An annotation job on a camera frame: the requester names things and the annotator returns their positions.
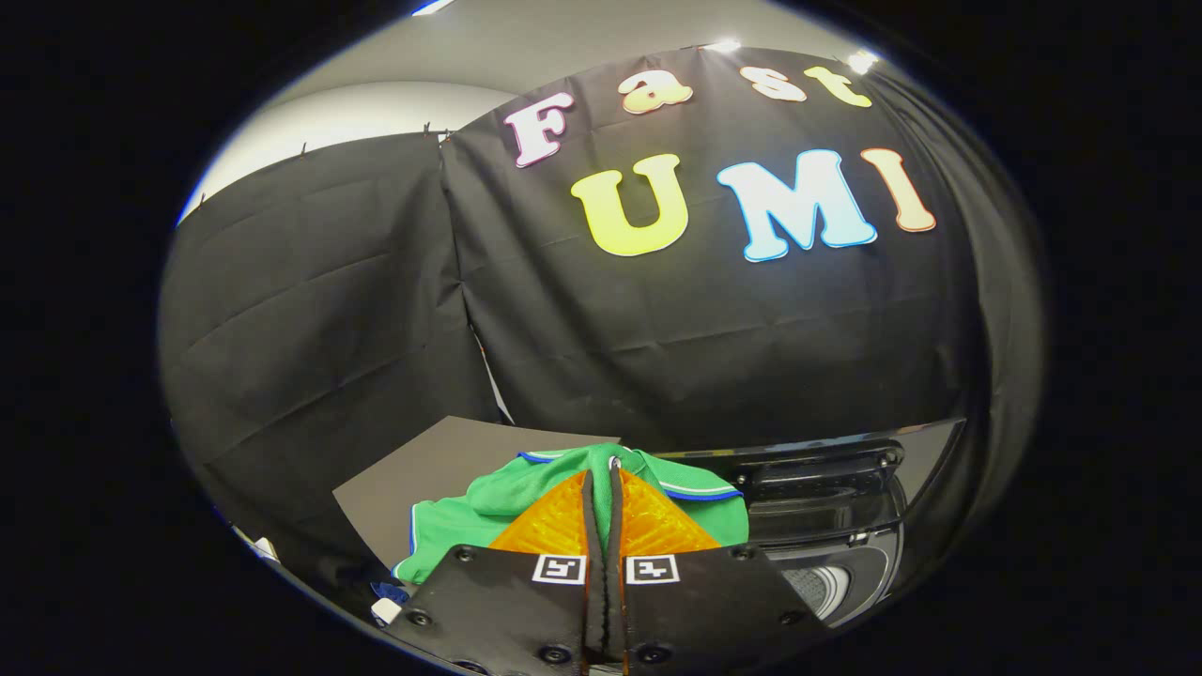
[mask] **white wall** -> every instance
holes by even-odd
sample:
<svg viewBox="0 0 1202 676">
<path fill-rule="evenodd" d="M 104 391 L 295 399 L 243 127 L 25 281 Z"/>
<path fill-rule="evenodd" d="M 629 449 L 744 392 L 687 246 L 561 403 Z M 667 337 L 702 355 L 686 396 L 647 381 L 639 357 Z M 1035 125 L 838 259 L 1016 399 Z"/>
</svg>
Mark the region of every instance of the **white wall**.
<svg viewBox="0 0 1202 676">
<path fill-rule="evenodd" d="M 358 138 L 456 130 L 514 97 L 507 91 L 441 82 L 375 82 L 319 91 L 260 111 L 209 164 L 179 214 L 184 220 L 219 190 L 268 165 Z"/>
<path fill-rule="evenodd" d="M 459 82 L 526 93 L 601 64 L 738 40 L 846 60 L 855 36 L 764 0 L 456 0 L 334 54 L 273 103 L 362 82 Z"/>
</svg>

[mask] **blue cloth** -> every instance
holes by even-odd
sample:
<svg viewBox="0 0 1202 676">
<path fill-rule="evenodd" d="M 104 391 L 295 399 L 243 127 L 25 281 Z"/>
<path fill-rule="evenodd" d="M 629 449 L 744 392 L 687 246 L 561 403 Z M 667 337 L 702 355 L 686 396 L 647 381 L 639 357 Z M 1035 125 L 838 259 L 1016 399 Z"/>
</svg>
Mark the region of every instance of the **blue cloth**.
<svg viewBox="0 0 1202 676">
<path fill-rule="evenodd" d="M 397 605 L 404 605 L 409 600 L 409 594 L 400 587 L 394 587 L 387 582 L 373 582 L 371 591 L 381 599 L 388 599 Z"/>
</svg>

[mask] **ceiling light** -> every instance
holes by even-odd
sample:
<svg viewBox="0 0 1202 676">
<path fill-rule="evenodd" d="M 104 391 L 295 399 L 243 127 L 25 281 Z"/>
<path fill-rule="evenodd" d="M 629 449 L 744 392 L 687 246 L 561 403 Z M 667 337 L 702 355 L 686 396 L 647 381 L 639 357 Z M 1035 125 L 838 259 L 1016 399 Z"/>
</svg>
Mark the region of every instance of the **ceiling light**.
<svg viewBox="0 0 1202 676">
<path fill-rule="evenodd" d="M 743 47 L 743 45 L 739 45 L 738 40 L 722 40 L 721 42 L 715 42 L 713 45 L 704 45 L 702 46 L 702 49 L 713 49 L 714 52 L 733 52 L 739 47 Z"/>
<path fill-rule="evenodd" d="M 873 67 L 873 64 L 876 61 L 880 61 L 880 59 L 877 59 L 875 54 L 863 49 L 847 58 L 847 65 L 851 66 L 851 70 L 858 72 L 859 75 L 868 72 L 868 69 Z"/>
<path fill-rule="evenodd" d="M 433 14 L 434 12 L 438 12 L 442 7 L 450 5 L 451 2 L 454 2 L 454 0 L 434 0 L 434 2 L 430 2 L 429 5 L 426 5 L 421 10 L 413 12 L 413 16 L 421 17 L 424 14 Z"/>
</svg>

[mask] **colorful letter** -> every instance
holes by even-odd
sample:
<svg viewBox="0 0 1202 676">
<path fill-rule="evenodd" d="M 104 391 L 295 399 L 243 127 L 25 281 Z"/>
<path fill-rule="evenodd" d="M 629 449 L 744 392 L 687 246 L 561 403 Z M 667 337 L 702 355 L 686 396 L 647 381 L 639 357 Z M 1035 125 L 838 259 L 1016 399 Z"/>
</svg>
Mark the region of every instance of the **colorful letter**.
<svg viewBox="0 0 1202 676">
<path fill-rule="evenodd" d="M 665 103 L 679 103 L 692 97 L 692 88 L 680 84 L 668 71 L 643 71 L 621 81 L 618 94 L 625 94 L 621 107 L 641 115 Z"/>
<path fill-rule="evenodd" d="M 645 176 L 660 207 L 660 218 L 651 225 L 633 227 L 626 220 L 618 196 L 620 171 L 603 171 L 584 177 L 572 185 L 572 196 L 584 202 L 584 218 L 593 239 L 615 256 L 637 256 L 657 251 L 676 242 L 689 225 L 689 207 L 684 203 L 676 177 L 676 155 L 653 155 L 635 162 L 635 173 Z"/>
<path fill-rule="evenodd" d="M 893 195 L 893 203 L 898 206 L 898 227 L 908 232 L 922 232 L 935 227 L 935 217 L 922 206 L 922 200 L 910 183 L 910 177 L 902 168 L 902 155 L 886 148 L 869 148 L 859 154 L 868 160 L 876 171 L 881 172 L 885 185 Z"/>
<path fill-rule="evenodd" d="M 843 77 L 841 75 L 835 75 L 822 66 L 814 66 L 813 69 L 805 71 L 805 75 L 813 77 L 814 79 L 822 83 L 834 97 L 843 101 L 844 103 L 851 103 L 852 106 L 859 106 L 861 108 L 867 108 L 873 105 L 868 100 L 868 96 L 863 94 L 855 94 L 847 85 L 851 81 Z"/>
<path fill-rule="evenodd" d="M 805 93 L 799 87 L 789 82 L 789 78 L 772 69 L 757 69 L 744 66 L 739 69 L 739 75 L 750 79 L 755 84 L 752 89 L 769 99 L 778 101 L 804 101 Z"/>
<path fill-rule="evenodd" d="M 572 102 L 571 94 L 560 91 L 505 118 L 505 124 L 513 128 L 518 140 L 519 167 L 530 166 L 559 150 L 559 141 L 547 141 L 547 132 L 559 136 L 567 129 L 567 121 L 559 108 L 567 108 Z M 547 111 L 547 115 L 538 117 L 543 111 Z"/>
<path fill-rule="evenodd" d="M 718 182 L 734 190 L 743 207 L 750 237 L 743 250 L 746 260 L 770 261 L 789 253 L 789 242 L 773 231 L 773 218 L 802 249 L 813 247 L 819 209 L 822 209 L 822 242 L 827 247 L 855 247 L 876 239 L 876 229 L 859 213 L 839 171 L 840 161 L 834 150 L 807 150 L 797 155 L 793 189 L 756 162 L 718 172 Z"/>
</svg>

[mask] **yellow letter u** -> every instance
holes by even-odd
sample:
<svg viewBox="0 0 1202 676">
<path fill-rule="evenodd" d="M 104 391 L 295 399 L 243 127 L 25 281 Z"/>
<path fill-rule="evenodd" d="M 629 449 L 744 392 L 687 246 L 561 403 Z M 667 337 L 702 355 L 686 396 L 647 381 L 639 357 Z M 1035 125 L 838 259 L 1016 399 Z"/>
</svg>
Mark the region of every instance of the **yellow letter u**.
<svg viewBox="0 0 1202 676">
<path fill-rule="evenodd" d="M 645 176 L 660 207 L 660 218 L 651 225 L 635 227 L 626 220 L 618 196 L 620 171 L 603 171 L 587 176 L 572 185 L 572 196 L 584 203 L 593 239 L 615 256 L 638 256 L 659 251 L 684 235 L 689 225 L 689 207 L 676 177 L 676 155 L 653 155 L 635 162 L 635 173 Z"/>
</svg>

